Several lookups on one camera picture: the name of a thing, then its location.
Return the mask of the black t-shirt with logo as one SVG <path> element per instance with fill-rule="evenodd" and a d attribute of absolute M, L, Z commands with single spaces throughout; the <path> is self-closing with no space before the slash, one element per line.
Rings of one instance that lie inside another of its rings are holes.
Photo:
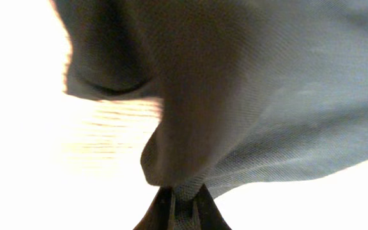
<path fill-rule="evenodd" d="M 141 167 L 194 197 L 313 180 L 368 160 L 368 0 L 55 0 L 72 57 L 66 92 L 159 97 Z"/>

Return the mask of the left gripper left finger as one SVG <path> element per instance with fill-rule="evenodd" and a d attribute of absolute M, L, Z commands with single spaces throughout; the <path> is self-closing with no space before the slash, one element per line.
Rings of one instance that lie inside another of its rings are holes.
<path fill-rule="evenodd" d="M 134 230 L 173 230 L 175 196 L 172 188 L 160 187 L 147 212 Z"/>

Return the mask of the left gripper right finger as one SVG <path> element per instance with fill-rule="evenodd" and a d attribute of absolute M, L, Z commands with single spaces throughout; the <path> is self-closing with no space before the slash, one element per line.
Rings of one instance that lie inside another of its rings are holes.
<path fill-rule="evenodd" d="M 200 230 L 232 230 L 221 215 L 206 185 L 194 197 L 194 222 Z"/>

